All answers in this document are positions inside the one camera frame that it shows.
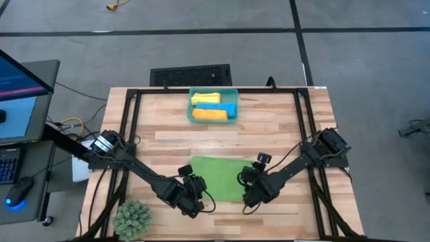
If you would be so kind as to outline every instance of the succulent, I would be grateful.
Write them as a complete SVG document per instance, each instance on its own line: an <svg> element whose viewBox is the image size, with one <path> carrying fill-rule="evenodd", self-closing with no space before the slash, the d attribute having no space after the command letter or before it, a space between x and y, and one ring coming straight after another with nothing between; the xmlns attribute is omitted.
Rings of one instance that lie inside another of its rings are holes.
<svg viewBox="0 0 430 242"><path fill-rule="evenodd" d="M112 219L115 233L127 242L139 238L151 224L151 210L139 201L127 200Z"/></svg>

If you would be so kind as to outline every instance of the black floor stripe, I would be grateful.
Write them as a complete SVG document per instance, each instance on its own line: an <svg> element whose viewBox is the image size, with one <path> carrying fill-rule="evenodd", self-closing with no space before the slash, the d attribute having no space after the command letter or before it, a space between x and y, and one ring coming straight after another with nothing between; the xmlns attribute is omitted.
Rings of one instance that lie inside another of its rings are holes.
<svg viewBox="0 0 430 242"><path fill-rule="evenodd" d="M0 32L0 37L71 37L71 36L151 36L180 34L280 34L280 33L397 33L397 32L430 32L430 27L398 28L235 28L235 29L201 29L201 30L118 30L118 31L75 31L75 32Z"/></svg>
<svg viewBox="0 0 430 242"><path fill-rule="evenodd" d="M300 18L298 17L298 10L295 0L290 0L291 12L293 15L294 29L296 30L297 44L300 53L300 58L302 59L304 78L307 86L313 86L314 81L312 80L312 74L310 73L310 65L308 60L308 55L306 53L306 47L304 45L303 34L301 32L302 27L300 26Z"/></svg>
<svg viewBox="0 0 430 242"><path fill-rule="evenodd" d="M386 32L430 32L430 27L393 28L303 28L302 33L386 33Z"/></svg>
<svg viewBox="0 0 430 242"><path fill-rule="evenodd" d="M145 36L175 34L275 34L295 32L292 28L237 28L201 30L124 30L96 32L0 32L0 37L61 37L61 36Z"/></svg>
<svg viewBox="0 0 430 242"><path fill-rule="evenodd" d="M5 10L6 10L6 7L9 5L9 2L10 2L11 0L5 0L4 2L3 2L3 4L1 5L1 7L0 7L0 17L3 15L3 13L5 12Z"/></svg>

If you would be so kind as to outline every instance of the orange towel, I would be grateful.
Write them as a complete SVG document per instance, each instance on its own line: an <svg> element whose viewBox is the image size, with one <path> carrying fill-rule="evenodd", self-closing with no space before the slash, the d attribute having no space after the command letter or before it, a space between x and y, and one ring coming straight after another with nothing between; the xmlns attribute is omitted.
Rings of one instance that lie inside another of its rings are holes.
<svg viewBox="0 0 430 242"><path fill-rule="evenodd" d="M206 119L227 119L226 110L203 110L199 108L194 108L193 110L194 118L206 118Z"/></svg>

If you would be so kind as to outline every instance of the green towel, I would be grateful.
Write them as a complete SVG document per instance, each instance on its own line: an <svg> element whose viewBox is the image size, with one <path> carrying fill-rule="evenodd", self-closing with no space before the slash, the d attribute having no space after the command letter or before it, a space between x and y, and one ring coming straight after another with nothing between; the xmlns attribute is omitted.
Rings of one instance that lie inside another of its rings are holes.
<svg viewBox="0 0 430 242"><path fill-rule="evenodd" d="M189 162L193 172L204 178L208 192L215 201L240 202L245 193L237 182L237 174L244 166L252 166L252 161L212 157L193 157Z"/></svg>

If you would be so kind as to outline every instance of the desk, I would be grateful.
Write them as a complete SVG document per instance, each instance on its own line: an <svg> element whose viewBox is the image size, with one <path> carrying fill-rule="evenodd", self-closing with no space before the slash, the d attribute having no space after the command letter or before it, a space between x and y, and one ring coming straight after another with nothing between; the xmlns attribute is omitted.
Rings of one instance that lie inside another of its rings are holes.
<svg viewBox="0 0 430 242"><path fill-rule="evenodd" d="M111 89L102 130L119 131L126 90L121 87ZM309 87L309 94L316 128L336 126L328 91ZM186 117L187 101L187 94L142 96L136 128L136 134L142 141L137 146L136 156L160 174L176 175L177 169L187 164L194 155L256 160L258 152L264 152L273 156L273 165L301 141L294 97L290 93L240 93L239 119L234 125L191 124ZM303 104L302 111L307 120ZM128 115L126 134L130 129L131 117L132 111ZM299 151L294 151L284 165L298 155ZM339 169L326 171L334 206L351 228L362 234L349 178ZM105 206L110 172L105 174L98 189L92 222ZM95 171L89 178L81 217L84 232L100 174L101 171ZM201 213L197 218L190 219L157 199L148 184L134 174L130 174L128 180L126 199L150 204L153 224L142 237L144 240L318 238L305 171L288 181L278 198L269 204L262 204L255 214L248 216L241 214L243 204L240 202L217 202L215 212ZM211 201L205 200L204 203L208 208L212 207ZM324 206L322 213L326 234L329 234ZM109 227L107 235L113 235L112 227Z"/></svg>

